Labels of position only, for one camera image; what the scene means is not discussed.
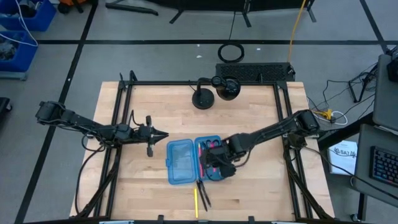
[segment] blue pencil case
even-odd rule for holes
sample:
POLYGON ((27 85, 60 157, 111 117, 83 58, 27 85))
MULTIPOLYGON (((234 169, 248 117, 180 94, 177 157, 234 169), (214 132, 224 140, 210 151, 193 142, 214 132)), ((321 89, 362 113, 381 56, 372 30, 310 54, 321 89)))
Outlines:
POLYGON ((211 150, 221 144, 219 136, 205 136, 191 139, 170 141, 167 143, 166 167, 169 183, 172 185, 192 183, 197 179, 221 180, 219 168, 201 169, 199 157, 204 150, 211 150))

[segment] gray floor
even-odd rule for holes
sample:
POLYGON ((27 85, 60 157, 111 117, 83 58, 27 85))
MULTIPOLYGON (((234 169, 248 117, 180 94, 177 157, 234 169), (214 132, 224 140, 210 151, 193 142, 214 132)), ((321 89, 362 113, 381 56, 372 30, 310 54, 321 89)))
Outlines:
MULTIPOLYGON (((370 1, 369 8, 385 40, 398 40, 396 0, 370 1)), ((143 1, 129 1, 147 6, 160 16, 106 9, 98 6, 88 33, 88 40, 177 40, 227 39, 232 12, 184 12, 174 25, 169 20, 174 9, 143 1)), ((91 6, 85 12, 57 14, 47 32, 34 36, 39 40, 79 40, 91 6)), ((277 10, 249 14, 252 28, 242 16, 236 16, 232 39, 289 40, 298 10, 277 10)), ((313 12, 318 22, 303 14, 298 40, 377 40, 358 0, 316 0, 313 12)), ((16 217, 30 179, 47 128, 36 124, 34 115, 42 100, 58 100, 77 45, 41 45, 25 82, 0 80, 0 96, 11 98, 14 110, 0 130, 0 220, 12 223, 16 217)), ((212 77, 219 45, 85 45, 70 86, 67 108, 93 117, 101 82, 118 80, 119 72, 127 77, 133 69, 139 80, 195 80, 212 77)), ((287 45, 245 45, 242 62, 284 62, 287 45)), ((227 57, 239 52, 225 49, 227 57)), ((377 61, 379 45, 295 45, 292 65, 297 81, 304 82, 307 95, 316 103, 323 101, 326 80, 349 80, 377 61)), ((333 83, 326 97, 346 88, 333 83)), ((347 117, 355 121, 371 100, 351 110, 347 117)), ((346 91, 330 101, 333 110, 346 111, 353 106, 346 91)), ((43 172, 40 176, 26 222, 67 218, 73 200, 77 173, 84 150, 80 135, 56 130, 43 172)), ((359 193, 349 186, 344 176, 326 175, 336 217, 349 220, 356 212, 359 193)), ((368 221, 395 223, 398 209, 370 198, 368 221)))

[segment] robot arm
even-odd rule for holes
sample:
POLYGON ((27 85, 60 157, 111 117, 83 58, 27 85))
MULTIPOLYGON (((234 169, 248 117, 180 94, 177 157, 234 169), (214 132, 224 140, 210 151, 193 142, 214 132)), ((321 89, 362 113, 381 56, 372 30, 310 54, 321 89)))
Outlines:
POLYGON ((306 146, 305 137, 316 134, 318 130, 319 124, 310 110, 298 111, 253 133, 234 134, 222 140, 220 147, 204 151, 200 162, 203 167, 219 167, 222 177, 230 177, 236 171, 233 162, 238 162, 255 145, 286 134, 291 146, 302 148, 306 146))
POLYGON ((123 144, 148 143, 147 155, 153 156, 152 146, 169 136, 168 133, 158 131, 152 126, 150 116, 146 117, 146 126, 137 124, 131 128, 129 124, 102 125, 84 118, 74 111, 67 110, 58 102, 41 102, 36 114, 37 122, 43 125, 57 126, 65 129, 74 129, 84 135, 95 137, 103 146, 116 147, 123 144))

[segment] wooden table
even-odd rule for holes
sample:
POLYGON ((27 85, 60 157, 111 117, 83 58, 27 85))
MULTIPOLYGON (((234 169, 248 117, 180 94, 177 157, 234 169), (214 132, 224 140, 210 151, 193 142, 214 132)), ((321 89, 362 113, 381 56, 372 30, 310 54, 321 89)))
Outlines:
MULTIPOLYGON (((308 108, 303 83, 288 83, 293 112, 308 108)), ((94 120, 110 124, 118 82, 104 82, 99 94, 94 120)), ((235 133, 250 133, 278 122, 275 96, 271 86, 242 86, 233 101, 223 101, 215 94, 215 103, 208 110, 192 105, 189 86, 133 86, 130 110, 136 121, 145 123, 152 116, 155 128, 170 136, 158 142, 152 158, 146 155, 146 144, 123 146, 112 219, 196 220, 193 199, 195 183, 170 185, 165 166, 166 144, 178 139, 195 139, 217 134, 225 138, 235 133)), ((123 111, 124 97, 119 112, 123 111)), ((282 107, 283 94, 280 92, 282 107)), ((308 146, 318 149, 316 140, 308 146)), ((98 142, 89 140, 89 148, 98 142)), ((205 212, 199 199, 199 219, 248 220, 253 215, 261 220, 294 220, 288 176, 282 157, 282 140, 276 138, 254 148, 249 162, 236 175, 221 182, 205 182, 212 207, 205 212)), ((85 158, 92 152, 87 151, 85 158)), ((334 216, 325 173, 320 156, 302 150, 302 160, 309 191, 325 211, 334 216)), ((98 188, 104 153, 95 155, 86 165, 80 181, 79 208, 90 200, 98 188)), ((302 196, 297 188, 301 216, 305 216, 302 196)), ((104 214, 108 193, 104 193, 101 214, 104 214)))

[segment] yellow pencil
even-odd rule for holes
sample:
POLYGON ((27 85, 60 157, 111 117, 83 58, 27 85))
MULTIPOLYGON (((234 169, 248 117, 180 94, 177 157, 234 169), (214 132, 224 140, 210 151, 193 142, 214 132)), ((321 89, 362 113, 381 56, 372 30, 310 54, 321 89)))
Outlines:
POLYGON ((198 191, 197 188, 193 190, 193 193, 195 194, 195 216, 198 218, 198 191))

